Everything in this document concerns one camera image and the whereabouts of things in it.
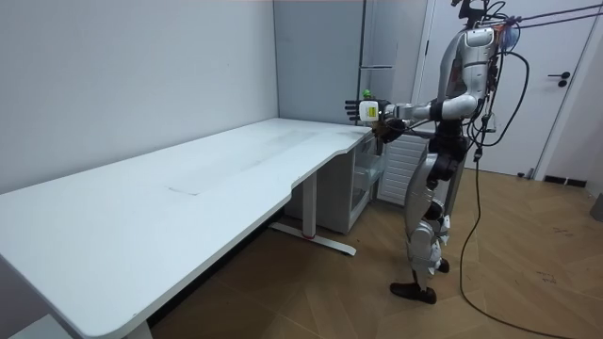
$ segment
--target humanoid robot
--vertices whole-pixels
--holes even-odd
[[[454,37],[442,59],[437,99],[424,105],[391,105],[375,99],[346,102],[350,119],[371,121],[373,132],[384,143],[395,140],[418,121],[437,123],[406,192],[407,253],[414,282],[390,285],[397,296],[430,304],[437,298],[427,286],[428,276],[436,270],[449,271],[448,261],[441,256],[440,240],[448,240],[450,220],[444,216],[445,206],[434,198],[434,191],[463,164],[468,151],[464,120],[477,118],[496,86],[497,31],[480,27],[483,12],[469,3],[463,1],[459,15],[468,19],[467,27]]]

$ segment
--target wooden floor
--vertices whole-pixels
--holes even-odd
[[[444,248],[452,270],[430,285],[435,305],[391,295],[409,282],[401,211],[373,203],[346,257],[266,231],[153,328],[177,338],[539,338],[499,325],[459,294],[461,247],[476,217],[467,170]],[[537,331],[603,337],[603,223],[581,188],[481,173],[483,217],[465,257],[465,291],[488,313]]]

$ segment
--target white door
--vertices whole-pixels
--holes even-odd
[[[509,16],[528,17],[545,12],[596,5],[600,4],[601,0],[507,0],[506,2],[503,13]],[[597,9],[591,9],[579,14],[528,21],[523,25],[596,12]],[[435,1],[431,32],[428,34],[429,49],[419,80],[419,94],[416,96],[418,103],[428,102],[437,96],[442,56],[455,33],[463,28],[458,13],[459,8],[452,7],[449,1]],[[549,75],[570,72],[571,76],[567,81],[571,84],[594,23],[595,18],[589,18],[521,31],[521,40],[514,51],[530,63],[530,85],[524,103],[503,141],[495,147],[484,149],[480,161],[481,170],[516,175],[518,172],[528,173],[530,169],[536,168],[565,93],[569,89],[569,86],[559,86],[562,80],[560,77]],[[505,58],[493,109],[496,114],[494,123],[497,132],[488,135],[487,143],[499,138],[513,114],[523,88],[524,74],[524,66],[519,59],[513,56]],[[466,165],[470,168],[474,166],[472,159],[473,152],[469,152]]]

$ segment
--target door handle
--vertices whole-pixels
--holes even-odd
[[[548,76],[559,76],[561,79],[569,79],[572,74],[570,72],[563,72],[561,74],[549,74]]]

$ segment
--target desk base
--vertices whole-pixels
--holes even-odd
[[[271,224],[269,227],[273,230],[278,230],[281,232],[285,232],[286,234],[295,235],[297,237],[311,241],[313,243],[320,244],[322,246],[326,246],[330,249],[339,250],[340,252],[342,252],[346,255],[349,255],[349,256],[354,256],[356,254],[356,249],[353,248],[352,246],[338,243],[336,241],[333,241],[333,240],[330,240],[327,238],[323,238],[322,236],[318,236],[318,235],[315,235],[314,238],[308,238],[303,235],[302,231],[300,231],[296,228],[290,227],[290,226],[286,226],[282,223],[275,222],[275,223]]]
[[[153,339],[153,336],[151,335],[149,324],[145,321],[123,339]]]
[[[278,222],[271,224],[270,228],[295,235],[334,250],[339,250],[349,256],[356,254],[356,249],[352,246],[344,245],[317,235],[317,174],[315,172],[312,173],[312,175],[303,181],[301,188],[303,188],[303,220],[301,221],[301,231]]]

